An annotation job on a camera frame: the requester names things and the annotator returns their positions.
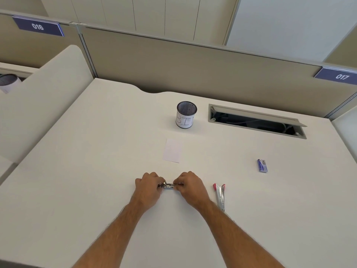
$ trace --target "person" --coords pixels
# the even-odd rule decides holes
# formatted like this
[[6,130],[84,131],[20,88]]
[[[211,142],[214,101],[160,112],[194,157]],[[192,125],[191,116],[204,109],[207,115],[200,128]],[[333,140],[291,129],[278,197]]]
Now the person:
[[[164,182],[155,172],[136,179],[129,204],[73,268],[118,268],[136,224],[155,205],[162,191],[158,184]],[[173,183],[177,184],[174,189],[207,222],[227,268],[283,267],[210,200],[202,180],[193,172],[183,172]]]

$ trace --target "white sheet of paper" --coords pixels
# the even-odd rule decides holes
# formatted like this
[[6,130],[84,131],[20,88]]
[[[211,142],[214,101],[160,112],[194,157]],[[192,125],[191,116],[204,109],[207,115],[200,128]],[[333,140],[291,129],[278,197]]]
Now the white sheet of paper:
[[180,162],[182,142],[176,139],[167,139],[163,159],[170,162]]

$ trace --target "metal mesh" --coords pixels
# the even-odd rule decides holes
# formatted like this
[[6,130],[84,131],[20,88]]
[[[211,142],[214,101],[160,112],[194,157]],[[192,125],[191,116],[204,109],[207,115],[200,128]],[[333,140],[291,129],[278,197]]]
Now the metal mesh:
[[16,82],[17,76],[13,74],[0,76],[0,86],[10,85]]
[[197,107],[189,101],[183,101],[178,104],[177,110],[185,116],[190,116],[197,112]]

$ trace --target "number sign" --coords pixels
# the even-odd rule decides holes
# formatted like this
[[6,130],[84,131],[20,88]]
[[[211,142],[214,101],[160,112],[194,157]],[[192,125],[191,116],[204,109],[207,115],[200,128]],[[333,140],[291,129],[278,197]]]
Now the number sign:
[[357,85],[357,72],[323,67],[314,78]]
[[30,18],[21,18],[17,16],[13,16],[12,18],[21,30],[64,37],[58,22],[46,22]]

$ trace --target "person's right arm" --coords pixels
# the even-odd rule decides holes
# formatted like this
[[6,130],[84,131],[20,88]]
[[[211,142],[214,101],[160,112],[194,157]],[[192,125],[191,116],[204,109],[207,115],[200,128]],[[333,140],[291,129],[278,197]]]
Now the person's right arm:
[[227,268],[283,268],[210,200],[202,180],[193,172],[183,172],[173,183],[183,184],[175,190],[205,219]]

